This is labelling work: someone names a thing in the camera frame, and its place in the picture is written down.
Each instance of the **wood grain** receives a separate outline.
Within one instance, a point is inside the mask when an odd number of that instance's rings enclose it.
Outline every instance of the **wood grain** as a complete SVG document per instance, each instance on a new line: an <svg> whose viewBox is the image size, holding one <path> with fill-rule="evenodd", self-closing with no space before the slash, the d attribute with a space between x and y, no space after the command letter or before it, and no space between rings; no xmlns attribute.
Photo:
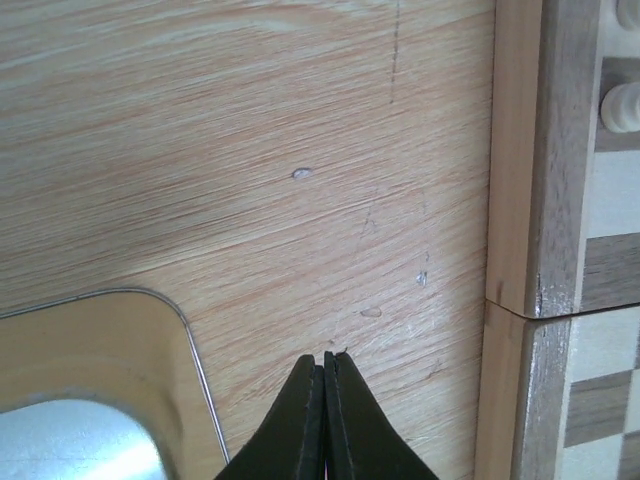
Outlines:
<svg viewBox="0 0 640 480"><path fill-rule="evenodd" d="M640 58L604 58L598 105L613 87L631 82L640 82ZM598 117L596 152L625 150L640 150L640 132L622 134L610 132Z"/></svg>
<svg viewBox="0 0 640 480"><path fill-rule="evenodd" d="M602 57L601 1L547 1L542 12L527 291L536 317L577 311L584 259L583 200Z"/></svg>
<svg viewBox="0 0 640 480"><path fill-rule="evenodd" d="M349 347L470 478L493 25L492 0L2 2L0 309L167 295L232 453L299 354Z"/></svg>
<svg viewBox="0 0 640 480"><path fill-rule="evenodd" d="M565 447L624 431L631 370L571 385Z"/></svg>
<svg viewBox="0 0 640 480"><path fill-rule="evenodd" d="M637 480L640 471L640 432L627 434L622 443L619 480Z"/></svg>
<svg viewBox="0 0 640 480"><path fill-rule="evenodd" d="M476 441L476 480L511 478L525 321L487 302Z"/></svg>
<svg viewBox="0 0 640 480"><path fill-rule="evenodd" d="M526 314L542 0L496 2L487 298Z"/></svg>
<svg viewBox="0 0 640 480"><path fill-rule="evenodd" d="M496 7L487 298L528 317L576 311L600 6Z"/></svg>
<svg viewBox="0 0 640 480"><path fill-rule="evenodd" d="M583 311L640 302L640 233L587 240Z"/></svg>
<svg viewBox="0 0 640 480"><path fill-rule="evenodd" d="M490 302L485 322L476 478L554 478L571 322Z"/></svg>
<svg viewBox="0 0 640 480"><path fill-rule="evenodd" d="M571 320L525 327L512 478L554 478Z"/></svg>

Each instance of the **wooden table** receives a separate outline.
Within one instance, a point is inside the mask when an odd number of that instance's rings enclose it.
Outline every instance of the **wooden table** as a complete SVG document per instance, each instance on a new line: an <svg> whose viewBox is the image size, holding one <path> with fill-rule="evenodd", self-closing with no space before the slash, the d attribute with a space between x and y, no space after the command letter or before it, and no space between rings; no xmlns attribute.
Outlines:
<svg viewBox="0 0 640 480"><path fill-rule="evenodd" d="M409 445L471 478L493 7L3 2L0 310L167 295L232 453L299 354L348 347Z"/></svg>

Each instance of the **white chess piece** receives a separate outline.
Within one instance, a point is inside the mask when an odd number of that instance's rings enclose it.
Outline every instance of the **white chess piece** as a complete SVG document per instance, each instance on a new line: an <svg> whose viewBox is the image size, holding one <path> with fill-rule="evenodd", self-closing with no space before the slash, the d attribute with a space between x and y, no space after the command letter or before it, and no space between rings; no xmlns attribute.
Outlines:
<svg viewBox="0 0 640 480"><path fill-rule="evenodd" d="M640 31L640 0L618 0L618 22L627 30Z"/></svg>
<svg viewBox="0 0 640 480"><path fill-rule="evenodd" d="M640 132L640 82L609 90L602 101L600 116L604 126L612 132Z"/></svg>

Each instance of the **chessboard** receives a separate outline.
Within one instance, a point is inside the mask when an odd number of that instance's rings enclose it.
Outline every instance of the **chessboard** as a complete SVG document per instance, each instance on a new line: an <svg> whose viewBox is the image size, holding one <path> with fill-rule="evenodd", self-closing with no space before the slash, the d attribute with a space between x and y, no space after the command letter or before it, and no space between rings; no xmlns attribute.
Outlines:
<svg viewBox="0 0 640 480"><path fill-rule="evenodd" d="M639 0L497 0L490 301L640 303L639 105Z"/></svg>
<svg viewBox="0 0 640 480"><path fill-rule="evenodd" d="M485 324L476 479L640 479L640 307Z"/></svg>

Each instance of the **dark wood square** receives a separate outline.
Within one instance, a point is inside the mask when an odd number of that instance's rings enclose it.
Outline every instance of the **dark wood square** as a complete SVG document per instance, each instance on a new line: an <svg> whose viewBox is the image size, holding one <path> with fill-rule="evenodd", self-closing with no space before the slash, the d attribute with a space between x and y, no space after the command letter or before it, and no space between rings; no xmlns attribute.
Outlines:
<svg viewBox="0 0 640 480"><path fill-rule="evenodd" d="M565 447L622 433L631 370L571 385Z"/></svg>
<svg viewBox="0 0 640 480"><path fill-rule="evenodd" d="M638 334L638 346L636 347L636 368L640 368L640 333Z"/></svg>
<svg viewBox="0 0 640 480"><path fill-rule="evenodd" d="M618 480L640 480L640 432L624 436Z"/></svg>

